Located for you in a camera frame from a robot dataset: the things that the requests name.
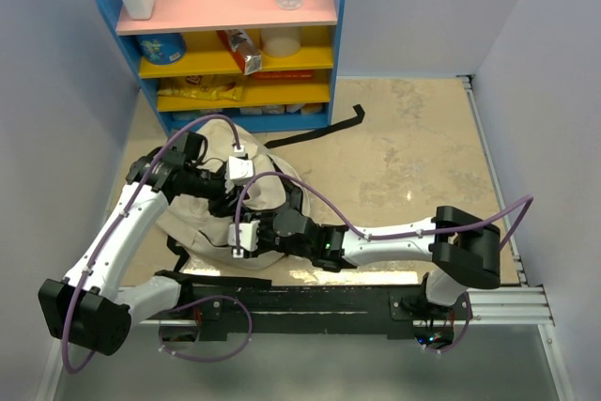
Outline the aluminium frame rail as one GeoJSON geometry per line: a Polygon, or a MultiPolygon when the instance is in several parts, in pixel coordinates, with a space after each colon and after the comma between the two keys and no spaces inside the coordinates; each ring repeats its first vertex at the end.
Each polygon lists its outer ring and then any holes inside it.
{"type": "Polygon", "coordinates": [[[132,322],[150,319],[190,318],[193,309],[210,319],[223,318],[227,307],[237,313],[241,302],[253,316],[367,316],[391,321],[474,320],[494,325],[548,325],[553,322],[541,288],[503,286],[497,290],[470,290],[450,307],[425,299],[418,285],[308,285],[308,286],[215,286],[183,288],[175,304],[137,307],[129,299],[131,289],[117,292],[118,304],[126,304],[132,322]]]}

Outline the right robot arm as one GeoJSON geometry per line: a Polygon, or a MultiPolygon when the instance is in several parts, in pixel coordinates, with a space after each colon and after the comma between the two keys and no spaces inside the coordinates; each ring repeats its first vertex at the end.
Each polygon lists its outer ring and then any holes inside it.
{"type": "Polygon", "coordinates": [[[409,224],[382,227],[318,224],[293,208],[258,221],[256,250],[304,258],[329,272],[382,262],[430,262],[418,297],[421,313],[441,318],[467,289],[501,285],[501,231],[451,206],[409,224]]]}

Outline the beige canvas backpack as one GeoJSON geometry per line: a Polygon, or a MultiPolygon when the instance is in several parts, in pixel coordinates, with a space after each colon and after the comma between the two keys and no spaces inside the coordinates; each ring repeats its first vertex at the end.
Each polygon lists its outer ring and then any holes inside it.
{"type": "MultiPolygon", "coordinates": [[[[353,107],[355,116],[339,121],[317,131],[293,135],[283,140],[261,144],[242,127],[236,127],[240,143],[254,163],[258,173],[278,171],[292,177],[298,172],[284,159],[271,151],[276,147],[311,141],[336,131],[352,128],[363,122],[365,111],[357,104],[353,107]]],[[[231,155],[234,136],[229,124],[223,120],[211,119],[192,133],[201,140],[201,149],[194,155],[194,161],[201,169],[218,172],[223,169],[227,157],[231,155]]],[[[250,189],[244,205],[258,213],[274,213],[285,207],[295,207],[304,215],[311,214],[309,193],[298,184],[277,177],[264,177],[250,189]]],[[[174,199],[157,221],[157,226],[169,237],[169,244],[185,250],[186,260],[198,260],[203,264],[228,266],[230,268],[261,271],[283,261],[285,256],[269,248],[264,254],[250,259],[236,259],[228,245],[229,225],[233,223],[235,206],[225,209],[223,217],[212,214],[209,201],[191,195],[181,195],[174,199]]]]}

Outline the blue snack cup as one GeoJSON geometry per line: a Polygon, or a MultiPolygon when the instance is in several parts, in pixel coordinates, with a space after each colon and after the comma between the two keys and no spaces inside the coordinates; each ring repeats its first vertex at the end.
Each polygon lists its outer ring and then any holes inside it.
{"type": "Polygon", "coordinates": [[[154,65],[173,64],[187,52],[186,42],[179,33],[137,35],[135,40],[142,56],[154,65]]]}

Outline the white cylindrical container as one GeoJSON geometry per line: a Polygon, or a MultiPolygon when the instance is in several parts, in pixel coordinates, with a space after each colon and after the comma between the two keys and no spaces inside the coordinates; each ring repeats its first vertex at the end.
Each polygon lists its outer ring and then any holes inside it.
{"type": "Polygon", "coordinates": [[[301,48],[299,27],[273,27],[260,30],[262,51],[272,57],[288,57],[301,48]]]}

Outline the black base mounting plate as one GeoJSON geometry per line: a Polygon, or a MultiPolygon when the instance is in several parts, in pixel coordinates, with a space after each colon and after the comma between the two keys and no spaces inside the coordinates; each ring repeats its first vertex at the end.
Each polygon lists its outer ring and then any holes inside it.
{"type": "Polygon", "coordinates": [[[196,285],[179,306],[154,316],[163,325],[199,328],[202,341],[229,333],[379,335],[441,344],[472,313],[465,295],[451,307],[425,302],[420,285],[289,285],[271,288],[196,285]]]}

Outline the yellow chips bag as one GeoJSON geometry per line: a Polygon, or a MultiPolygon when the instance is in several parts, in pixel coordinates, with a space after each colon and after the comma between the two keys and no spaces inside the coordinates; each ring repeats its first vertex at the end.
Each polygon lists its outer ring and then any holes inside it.
{"type": "Polygon", "coordinates": [[[192,75],[162,79],[158,94],[193,100],[240,100],[247,79],[238,75],[192,75]]]}

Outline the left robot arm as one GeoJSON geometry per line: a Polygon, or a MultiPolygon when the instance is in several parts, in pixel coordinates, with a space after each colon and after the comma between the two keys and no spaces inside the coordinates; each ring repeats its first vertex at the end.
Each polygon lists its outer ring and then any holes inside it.
{"type": "Polygon", "coordinates": [[[42,284],[39,303],[64,353],[76,345],[110,356],[142,321],[163,311],[173,318],[193,311],[193,293],[173,277],[155,275],[129,289],[121,281],[148,230],[175,197],[225,196],[225,171],[194,164],[202,141],[197,133],[178,132],[135,161],[115,209],[84,255],[61,280],[42,284]]]}

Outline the red silver snack packet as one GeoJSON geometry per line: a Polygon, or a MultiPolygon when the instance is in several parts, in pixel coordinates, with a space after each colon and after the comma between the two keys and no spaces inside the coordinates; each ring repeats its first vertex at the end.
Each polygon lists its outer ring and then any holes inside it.
{"type": "Polygon", "coordinates": [[[217,36],[244,75],[251,75],[263,69],[262,54],[245,30],[218,30],[217,36]]]}

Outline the white packets bottom shelf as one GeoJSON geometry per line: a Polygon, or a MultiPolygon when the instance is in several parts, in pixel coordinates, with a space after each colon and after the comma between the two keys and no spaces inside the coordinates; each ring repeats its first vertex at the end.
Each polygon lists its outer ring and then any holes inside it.
{"type": "Polygon", "coordinates": [[[276,116],[276,115],[312,115],[321,113],[325,103],[305,103],[305,104],[274,104],[266,106],[241,107],[229,109],[199,109],[182,112],[173,112],[171,117],[174,120],[192,121],[201,116],[212,114],[223,114],[226,116],[276,116]]]}

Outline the blue shelf unit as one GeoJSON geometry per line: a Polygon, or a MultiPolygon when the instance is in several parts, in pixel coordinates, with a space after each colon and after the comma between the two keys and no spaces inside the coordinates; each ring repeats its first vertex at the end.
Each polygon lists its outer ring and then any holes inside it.
{"type": "Polygon", "coordinates": [[[250,132],[320,130],[331,124],[342,41],[345,0],[304,0],[296,10],[283,10],[275,0],[156,0],[148,20],[131,19],[121,0],[95,0],[102,19],[123,54],[134,80],[166,134],[185,125],[173,112],[241,108],[274,104],[325,103],[312,115],[230,116],[250,132]],[[158,94],[166,77],[236,73],[239,67],[221,44],[217,31],[245,29],[253,40],[263,28],[298,26],[302,47],[288,57],[266,57],[265,71],[311,69],[310,80],[252,80],[241,101],[184,100],[158,94]],[[157,66],[143,58],[135,37],[180,33],[187,53],[174,64],[157,66]]]}

